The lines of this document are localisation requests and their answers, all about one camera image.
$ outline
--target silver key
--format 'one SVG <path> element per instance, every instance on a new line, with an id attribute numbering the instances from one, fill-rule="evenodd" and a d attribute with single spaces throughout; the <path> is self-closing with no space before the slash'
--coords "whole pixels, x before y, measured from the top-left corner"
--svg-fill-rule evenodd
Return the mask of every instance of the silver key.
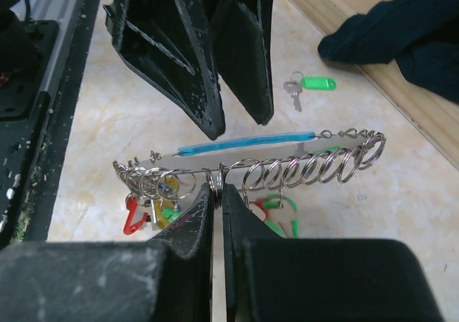
<path id="1" fill-rule="evenodd" d="M 298 112 L 301 112 L 301 103 L 298 95 L 303 91 L 303 87 L 296 80 L 291 80 L 289 82 L 284 82 L 284 90 L 288 93 L 293 99 L 293 106 Z"/>

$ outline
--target dark blue cloth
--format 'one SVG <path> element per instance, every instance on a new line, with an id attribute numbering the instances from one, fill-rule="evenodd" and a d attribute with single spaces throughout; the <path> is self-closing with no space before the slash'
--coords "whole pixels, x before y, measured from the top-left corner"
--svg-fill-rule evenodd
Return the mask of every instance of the dark blue cloth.
<path id="1" fill-rule="evenodd" d="M 347 19 L 318 46 L 348 64 L 396 60 L 409 82 L 459 103 L 459 0 L 393 0 Z"/>

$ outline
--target marble floor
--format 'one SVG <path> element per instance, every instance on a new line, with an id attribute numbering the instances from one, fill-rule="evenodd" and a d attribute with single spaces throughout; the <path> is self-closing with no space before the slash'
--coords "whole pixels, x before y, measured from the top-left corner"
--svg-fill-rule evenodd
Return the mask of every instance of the marble floor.
<path id="1" fill-rule="evenodd" d="M 112 0 L 101 0 L 102 4 Z M 146 240 L 123 234 L 127 188 L 112 167 L 206 143 L 206 136 L 161 93 L 132 73 L 111 46 L 102 7 L 93 33 L 60 178 L 49 241 Z M 301 237 L 381 237 L 405 242 L 420 260 L 448 319 L 459 319 L 459 173 L 357 70 L 328 66 L 321 33 L 288 0 L 275 0 L 271 57 L 275 115 L 258 126 L 220 80 L 227 131 L 221 139 L 349 128 L 383 132 L 380 161 L 349 183 L 288 192 L 299 204 Z M 305 90 L 297 112 L 283 91 L 293 71 L 332 77 L 334 91 Z M 214 320 L 225 320 L 221 213 L 215 222 Z"/>

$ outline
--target key ring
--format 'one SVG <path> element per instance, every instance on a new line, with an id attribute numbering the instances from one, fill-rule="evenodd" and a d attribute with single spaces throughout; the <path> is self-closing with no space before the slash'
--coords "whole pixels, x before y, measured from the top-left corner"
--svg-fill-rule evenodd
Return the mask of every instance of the key ring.
<path id="1" fill-rule="evenodd" d="M 300 71 L 294 71 L 294 72 L 292 73 L 292 75 L 290 76 L 290 81 L 291 81 L 291 82 L 293 82 L 293 76 L 295 76 L 295 75 L 301 75 L 301 78 L 304 77 L 303 73 L 301 73 Z"/>

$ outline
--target keychain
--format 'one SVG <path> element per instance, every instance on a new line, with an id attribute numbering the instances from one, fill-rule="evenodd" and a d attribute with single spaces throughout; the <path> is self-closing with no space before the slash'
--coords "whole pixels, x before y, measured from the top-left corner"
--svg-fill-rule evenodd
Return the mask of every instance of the keychain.
<path id="1" fill-rule="evenodd" d="M 301 79 L 299 81 L 294 80 L 293 78 L 295 75 L 301 75 Z M 292 98 L 294 98 L 295 94 L 298 95 L 301 93 L 303 88 L 308 90 L 331 91 L 336 89 L 336 81 L 329 77 L 305 76 L 300 71 L 295 71 L 292 73 L 290 81 L 284 82 L 284 90 L 289 93 Z"/>
<path id="2" fill-rule="evenodd" d="M 179 181 L 173 176 L 168 176 L 163 184 L 158 185 L 158 188 L 168 194 L 179 189 Z M 151 222 L 153 229 L 155 226 L 165 229 L 181 214 L 181 207 L 175 201 L 142 199 L 141 202 L 141 199 L 134 194 L 126 197 L 126 209 L 129 214 L 123 228 L 125 235 L 131 235 L 143 229 L 147 222 Z"/>
<path id="3" fill-rule="evenodd" d="M 256 205 L 265 214 L 263 222 L 281 237 L 298 238 L 298 207 L 296 203 L 285 195 L 270 194 L 265 198 L 257 199 L 251 204 Z"/>

